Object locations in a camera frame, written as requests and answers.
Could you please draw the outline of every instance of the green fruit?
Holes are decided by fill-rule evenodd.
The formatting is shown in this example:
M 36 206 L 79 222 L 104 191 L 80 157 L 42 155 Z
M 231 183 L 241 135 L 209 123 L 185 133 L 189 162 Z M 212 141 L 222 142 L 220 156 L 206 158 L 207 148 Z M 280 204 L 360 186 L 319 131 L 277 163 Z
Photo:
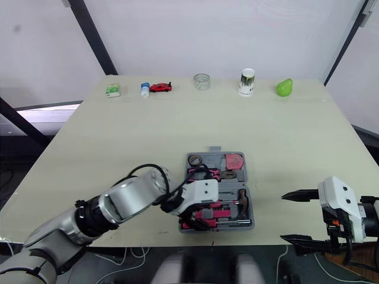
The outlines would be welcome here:
M 279 96 L 288 96 L 292 92 L 292 80 L 286 79 L 277 84 L 277 93 Z

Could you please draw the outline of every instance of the clear glass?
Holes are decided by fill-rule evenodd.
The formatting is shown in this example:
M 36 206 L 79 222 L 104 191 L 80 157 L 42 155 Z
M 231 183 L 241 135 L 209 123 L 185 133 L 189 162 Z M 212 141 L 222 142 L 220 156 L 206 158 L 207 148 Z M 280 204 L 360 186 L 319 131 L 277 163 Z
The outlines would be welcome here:
M 199 91 L 205 91 L 209 89 L 211 85 L 210 77 L 207 74 L 196 74 L 194 76 L 195 88 Z

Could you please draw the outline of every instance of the white cable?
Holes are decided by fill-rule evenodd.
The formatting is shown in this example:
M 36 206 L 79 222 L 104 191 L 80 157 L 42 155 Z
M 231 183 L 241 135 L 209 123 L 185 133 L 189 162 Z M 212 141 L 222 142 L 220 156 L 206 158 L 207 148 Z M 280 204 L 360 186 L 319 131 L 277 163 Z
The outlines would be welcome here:
M 338 281 L 341 281 L 341 282 L 348 282 L 348 283 L 368 283 L 368 284 L 375 284 L 374 282 L 367 282 L 367 281 L 363 281 L 363 280 L 343 280 L 343 279 L 339 279 L 337 277 L 334 277 L 333 275 L 331 275 L 328 271 L 326 271 L 326 269 L 321 265 L 321 263 L 319 262 L 319 259 L 317 258 L 316 254 L 314 254 L 314 258 L 316 259 L 317 263 L 319 264 L 319 266 L 321 267 L 321 269 L 331 278 L 335 279 L 335 280 L 338 280 Z
M 124 261 L 125 261 L 125 258 L 126 258 L 126 251 L 127 251 L 127 248 L 125 248 L 125 252 L 124 252 L 124 258 L 123 258 L 123 261 L 122 262 L 115 262 L 114 260 L 111 260 L 105 256 L 100 256 L 99 254 L 95 254 L 97 257 L 100 257 L 101 259 L 105 259 L 105 260 L 108 260 L 109 262 L 111 263 L 114 263 L 116 265 L 123 265 L 124 264 Z
M 9 247 L 9 250 L 11 251 L 11 255 L 14 256 L 14 252 L 13 252 L 13 249 L 11 247 L 11 244 L 9 242 L 7 242 L 7 241 L 6 241 L 6 243 L 7 243 L 8 247 Z
M 9 250 L 11 251 L 11 255 L 14 256 L 13 248 L 11 247 L 11 244 L 10 244 L 12 241 L 8 238 L 3 238 L 3 237 L 0 237 L 0 241 L 3 241 L 8 245 Z
M 279 274 L 279 262 L 280 259 L 285 256 L 288 253 L 288 244 L 285 245 L 285 252 L 282 253 L 280 256 L 278 256 L 278 261 L 277 261 L 277 281 L 276 284 L 278 284 L 278 274 Z
M 146 256 L 147 253 L 149 252 L 149 250 L 150 250 L 150 247 L 147 248 L 147 250 L 146 250 L 146 252 L 145 252 L 144 255 L 142 254 L 141 256 L 138 256 L 138 255 L 134 254 L 134 252 L 133 252 L 133 248 L 130 248 L 131 255 L 134 256 L 134 257 L 137 258 L 137 259 L 141 259 L 142 257 Z
M 117 271 L 113 271 L 113 272 L 111 272 L 111 273 L 108 273 L 107 275 L 104 275 L 102 278 L 100 278 L 100 279 L 96 282 L 96 284 L 99 284 L 102 280 L 104 280 L 105 278 L 107 278 L 107 277 L 110 276 L 110 275 L 113 275 L 113 274 L 116 274 L 116 273 L 119 273 L 119 272 L 123 272 L 123 271 L 126 271 L 126 270 L 136 269 L 136 268 L 138 268 L 138 267 L 143 266 L 143 265 L 144 265 L 144 261 L 146 260 L 146 258 L 145 258 L 145 255 L 146 255 L 146 254 L 144 253 L 144 249 L 143 249 L 143 247 L 142 247 L 141 249 L 142 249 L 142 252 L 143 252 L 143 261 L 142 261 L 141 264 L 139 264 L 139 265 L 137 265 L 137 266 L 135 266 L 135 267 L 129 267 L 129 268 L 125 268 L 125 269 L 121 269 L 121 270 L 117 270 Z

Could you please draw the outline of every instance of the paper cup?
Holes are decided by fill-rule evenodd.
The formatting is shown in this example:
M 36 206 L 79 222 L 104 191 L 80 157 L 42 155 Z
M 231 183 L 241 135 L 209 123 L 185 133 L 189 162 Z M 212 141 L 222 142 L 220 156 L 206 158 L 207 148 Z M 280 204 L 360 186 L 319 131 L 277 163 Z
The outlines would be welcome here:
M 254 92 L 255 71 L 251 68 L 242 70 L 241 81 L 239 83 L 239 94 L 241 96 L 251 96 Z

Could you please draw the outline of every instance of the toy car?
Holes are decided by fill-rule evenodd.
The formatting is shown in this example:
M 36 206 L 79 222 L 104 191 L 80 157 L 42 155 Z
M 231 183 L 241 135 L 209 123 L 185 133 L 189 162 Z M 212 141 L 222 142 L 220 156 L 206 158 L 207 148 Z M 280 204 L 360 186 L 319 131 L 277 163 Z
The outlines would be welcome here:
M 166 83 L 160 83 L 160 84 L 154 84 L 150 87 L 150 91 L 155 92 L 168 92 L 172 90 L 171 82 L 168 84 Z

